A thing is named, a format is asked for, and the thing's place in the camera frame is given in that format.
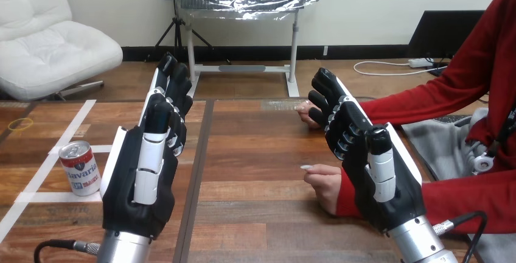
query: power strip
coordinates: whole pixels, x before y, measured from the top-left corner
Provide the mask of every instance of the power strip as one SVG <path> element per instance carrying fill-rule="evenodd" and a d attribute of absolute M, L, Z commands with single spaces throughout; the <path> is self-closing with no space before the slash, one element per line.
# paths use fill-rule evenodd
<path fill-rule="evenodd" d="M 419 68 L 419 67 L 428 67 L 433 66 L 434 60 L 432 58 L 418 58 L 418 59 L 409 59 L 408 66 L 411 68 Z"/>

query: can label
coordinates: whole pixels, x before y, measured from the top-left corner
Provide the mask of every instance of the can label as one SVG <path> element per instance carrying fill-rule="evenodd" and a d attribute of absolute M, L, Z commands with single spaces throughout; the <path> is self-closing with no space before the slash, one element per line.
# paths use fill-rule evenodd
<path fill-rule="evenodd" d="M 100 172 L 91 148 L 82 156 L 61 158 L 61 164 L 75 195 L 86 196 L 100 189 Z"/>

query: can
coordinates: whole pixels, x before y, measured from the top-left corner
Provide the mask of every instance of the can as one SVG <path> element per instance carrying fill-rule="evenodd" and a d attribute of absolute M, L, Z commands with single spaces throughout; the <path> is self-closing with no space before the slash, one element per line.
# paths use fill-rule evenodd
<path fill-rule="evenodd" d="M 89 143 L 70 142 L 59 150 L 59 160 L 75 195 L 87 196 L 100 189 L 99 167 Z"/>

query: chair leg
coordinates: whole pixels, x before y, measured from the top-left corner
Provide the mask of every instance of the chair leg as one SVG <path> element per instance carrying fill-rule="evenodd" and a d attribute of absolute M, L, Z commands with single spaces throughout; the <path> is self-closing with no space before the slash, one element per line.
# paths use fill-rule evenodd
<path fill-rule="evenodd" d="M 61 97 L 66 97 L 66 96 L 69 96 L 71 94 L 75 94 L 75 93 L 78 93 L 80 91 L 84 91 L 86 89 L 94 88 L 96 86 L 103 87 L 104 86 L 104 81 L 100 80 L 98 82 L 90 82 L 90 83 L 85 83 L 83 85 L 78 85 L 75 88 L 69 88 L 69 89 L 66 89 L 64 91 L 60 91 L 58 93 L 58 95 L 60 95 Z"/>

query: person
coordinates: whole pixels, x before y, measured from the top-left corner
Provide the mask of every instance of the person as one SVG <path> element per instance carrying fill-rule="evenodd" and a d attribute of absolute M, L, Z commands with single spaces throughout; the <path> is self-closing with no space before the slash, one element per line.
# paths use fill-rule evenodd
<path fill-rule="evenodd" d="M 361 106 L 373 124 L 390 122 L 396 126 L 453 113 L 489 92 L 487 114 L 466 126 L 468 130 L 462 145 L 460 141 L 444 142 L 450 147 L 445 152 L 454 160 L 454 153 L 461 154 L 458 147 L 470 148 L 468 153 L 471 154 L 475 152 L 471 149 L 473 144 L 484 145 L 479 148 L 485 149 L 497 138 L 509 112 L 516 105 L 515 80 L 516 0 L 493 0 L 441 76 L 413 89 L 363 102 Z M 297 106 L 297 110 L 301 120 L 310 128 L 319 128 L 308 115 L 313 107 L 314 104 L 305 101 Z M 428 155 L 428 158 L 434 158 L 437 168 L 444 166 L 441 172 L 446 173 L 454 167 L 448 162 L 440 162 L 443 161 L 440 158 L 446 156 L 436 158 L 439 152 L 433 152 L 433 155 Z M 488 172 L 473 175 L 468 165 L 471 160 L 466 157 L 463 160 L 462 172 L 457 173 L 469 173 L 466 177 L 457 174 L 449 180 L 422 185 L 429 221 L 435 224 L 467 212 L 483 210 L 488 216 L 485 233 L 516 233 L 516 133 L 499 146 L 493 168 Z M 361 216 L 354 203 L 353 186 L 342 169 L 323 164 L 304 168 L 304 180 L 313 186 L 327 212 L 336 216 Z M 458 226 L 455 231 L 475 233 L 477 228 L 478 220 L 472 220 Z"/>

